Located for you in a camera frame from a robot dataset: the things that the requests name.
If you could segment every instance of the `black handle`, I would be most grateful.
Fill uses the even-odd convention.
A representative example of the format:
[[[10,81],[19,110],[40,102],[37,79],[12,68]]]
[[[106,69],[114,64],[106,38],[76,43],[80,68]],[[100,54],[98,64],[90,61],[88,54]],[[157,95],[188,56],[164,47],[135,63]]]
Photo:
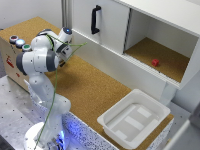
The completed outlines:
[[[96,28],[96,12],[101,10],[101,7],[96,5],[96,8],[92,10],[92,25],[91,25],[91,31],[92,34],[98,33],[100,30]]]

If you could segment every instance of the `open cabinet compartment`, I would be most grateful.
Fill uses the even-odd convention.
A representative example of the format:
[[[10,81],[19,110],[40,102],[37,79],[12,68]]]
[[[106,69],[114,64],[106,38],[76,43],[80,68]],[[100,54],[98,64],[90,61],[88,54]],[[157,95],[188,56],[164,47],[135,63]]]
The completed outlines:
[[[131,9],[124,53],[181,87],[197,42],[197,36]],[[159,60],[157,67],[153,59]]]

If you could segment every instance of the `white wall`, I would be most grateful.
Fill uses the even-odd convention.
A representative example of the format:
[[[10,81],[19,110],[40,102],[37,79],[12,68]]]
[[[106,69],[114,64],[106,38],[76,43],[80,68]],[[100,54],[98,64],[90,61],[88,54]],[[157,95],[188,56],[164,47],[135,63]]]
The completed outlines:
[[[200,102],[200,71],[180,91],[177,91],[173,102],[192,112]]]
[[[0,0],[0,29],[36,16],[61,28],[61,0]]]

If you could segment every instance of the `white countertop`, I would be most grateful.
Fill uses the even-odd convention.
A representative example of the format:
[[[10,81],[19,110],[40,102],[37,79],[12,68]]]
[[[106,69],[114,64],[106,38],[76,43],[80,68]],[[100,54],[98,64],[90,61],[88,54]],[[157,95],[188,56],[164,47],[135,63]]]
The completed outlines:
[[[200,5],[190,2],[195,0],[115,1],[200,37]]]

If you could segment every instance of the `brown countertop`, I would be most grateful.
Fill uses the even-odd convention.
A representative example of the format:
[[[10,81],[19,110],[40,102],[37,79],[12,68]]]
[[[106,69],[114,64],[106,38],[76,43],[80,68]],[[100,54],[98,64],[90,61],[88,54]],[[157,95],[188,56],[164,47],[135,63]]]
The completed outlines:
[[[11,35],[18,35],[30,44],[37,33],[44,28],[50,28],[56,34],[60,31],[59,28],[36,17],[0,31],[0,36],[9,41]],[[47,76],[54,84],[55,72],[47,73]],[[64,67],[58,68],[57,93],[71,101],[70,111],[119,149],[123,148],[104,133],[102,126],[97,123],[97,118],[129,92],[131,89],[78,56],[73,56]],[[172,119],[173,116],[169,115],[137,150],[146,149]]]

